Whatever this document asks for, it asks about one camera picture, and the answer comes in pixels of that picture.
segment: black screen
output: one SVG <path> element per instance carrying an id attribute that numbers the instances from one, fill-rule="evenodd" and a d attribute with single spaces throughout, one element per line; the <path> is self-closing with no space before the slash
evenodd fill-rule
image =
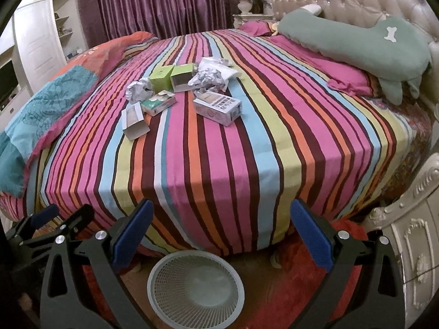
<path id="1" fill-rule="evenodd" d="M 0 102 L 8 98 L 17 85 L 18 81 L 14 66 L 12 61 L 9 61 L 0 68 Z"/>

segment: tufted headboard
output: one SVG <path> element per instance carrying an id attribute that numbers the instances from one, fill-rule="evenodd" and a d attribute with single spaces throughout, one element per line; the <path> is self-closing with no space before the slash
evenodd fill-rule
<path id="1" fill-rule="evenodd" d="M 326 19 L 359 27 L 373 27 L 385 16 L 399 16 L 418 27 L 429 42 L 433 60 L 433 68 L 422 78 L 421 97 L 434 108 L 439 101 L 439 20 L 426 0 L 272 0 L 274 17 L 281 20 L 308 4 L 320 5 Z"/>

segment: striped bed cover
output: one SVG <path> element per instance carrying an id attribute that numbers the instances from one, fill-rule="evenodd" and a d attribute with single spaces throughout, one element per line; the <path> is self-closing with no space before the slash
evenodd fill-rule
<path id="1" fill-rule="evenodd" d="M 146 117 L 147 135 L 124 137 L 126 86 L 156 66 L 203 56 L 227 58 L 242 72 L 228 89 L 242 100 L 242 117 L 223 127 L 197 115 L 192 93 L 183 92 L 177 104 Z M 228 255 L 281 241 L 295 198 L 334 219 L 400 195 L 429 142 L 427 113 L 344 95 L 327 79 L 268 39 L 238 30 L 157 41 L 110 74 L 43 153 L 28 212 L 34 199 L 58 204 L 61 218 L 89 203 L 96 231 L 146 197 L 155 211 L 144 247 Z"/>

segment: cardboard box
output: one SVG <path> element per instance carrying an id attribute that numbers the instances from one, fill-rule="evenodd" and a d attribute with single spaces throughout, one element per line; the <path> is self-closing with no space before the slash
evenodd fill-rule
<path id="1" fill-rule="evenodd" d="M 156 93 L 162 90 L 172 90 L 171 74 L 174 69 L 173 65 L 165 65 L 162 67 L 156 67 L 151 75 L 149 81 L 154 87 Z"/>
<path id="2" fill-rule="evenodd" d="M 151 116 L 155 116 L 175 104 L 177 99 L 175 94 L 166 90 L 162 90 L 158 94 L 152 96 L 148 100 L 140 103 L 142 111 Z"/>
<path id="3" fill-rule="evenodd" d="M 149 126 L 143 118 L 140 103 L 135 103 L 132 106 L 128 105 L 125 110 L 122 110 L 121 119 L 122 130 L 130 141 L 149 132 Z"/>
<path id="4" fill-rule="evenodd" d="M 242 113 L 242 102 L 227 95 L 205 92 L 194 100 L 197 114 L 229 126 Z"/>
<path id="5" fill-rule="evenodd" d="M 194 63 L 177 65 L 171 73 L 171 83 L 174 92 L 187 92 L 192 90 L 192 86 L 187 85 L 192 79 L 192 71 L 194 70 Z"/>

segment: white plastic basket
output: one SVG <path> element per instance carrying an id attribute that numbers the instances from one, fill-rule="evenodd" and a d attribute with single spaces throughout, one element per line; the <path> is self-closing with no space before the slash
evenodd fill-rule
<path id="1" fill-rule="evenodd" d="M 238 273 L 208 252 L 178 251 L 162 258 L 148 278 L 152 309 L 175 329 L 224 329 L 244 305 Z"/>

